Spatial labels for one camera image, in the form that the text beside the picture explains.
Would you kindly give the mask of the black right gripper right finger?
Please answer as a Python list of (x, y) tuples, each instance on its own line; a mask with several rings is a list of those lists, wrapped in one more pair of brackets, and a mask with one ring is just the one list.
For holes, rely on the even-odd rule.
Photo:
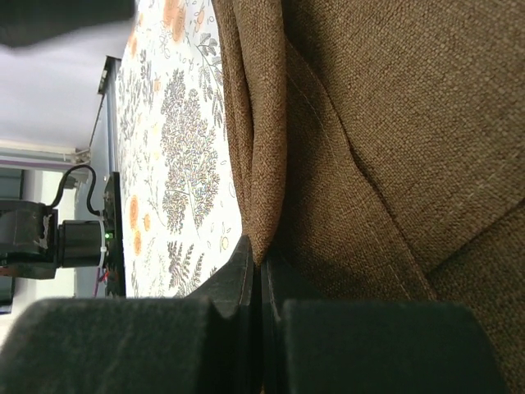
[(504, 393), (473, 314), (436, 302), (321, 297), (289, 264), (261, 269), (268, 393)]

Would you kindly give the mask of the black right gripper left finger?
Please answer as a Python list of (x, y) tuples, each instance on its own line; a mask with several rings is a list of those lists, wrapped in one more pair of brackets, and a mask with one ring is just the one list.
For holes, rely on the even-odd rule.
[(1, 351), (4, 393), (252, 393), (252, 248), (183, 298), (47, 299)]

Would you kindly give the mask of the brown cloth napkin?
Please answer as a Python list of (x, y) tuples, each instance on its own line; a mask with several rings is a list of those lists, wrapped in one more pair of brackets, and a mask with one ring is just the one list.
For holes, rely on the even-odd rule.
[(216, 1), (243, 232), (325, 294), (467, 305), (524, 390), (524, 4)]

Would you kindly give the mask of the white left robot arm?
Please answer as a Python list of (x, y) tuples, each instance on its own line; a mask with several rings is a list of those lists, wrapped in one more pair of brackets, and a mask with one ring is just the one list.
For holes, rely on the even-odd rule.
[[(58, 221), (69, 175), (80, 169), (91, 172), (85, 199), (91, 220)], [(103, 191), (101, 210), (92, 197), (97, 182), (95, 170), (78, 164), (67, 170), (50, 204), (5, 199), (1, 202), (1, 275), (35, 280), (55, 278), (59, 268), (96, 267), (95, 283), (106, 284), (107, 297), (126, 296), (121, 179), (112, 172)]]

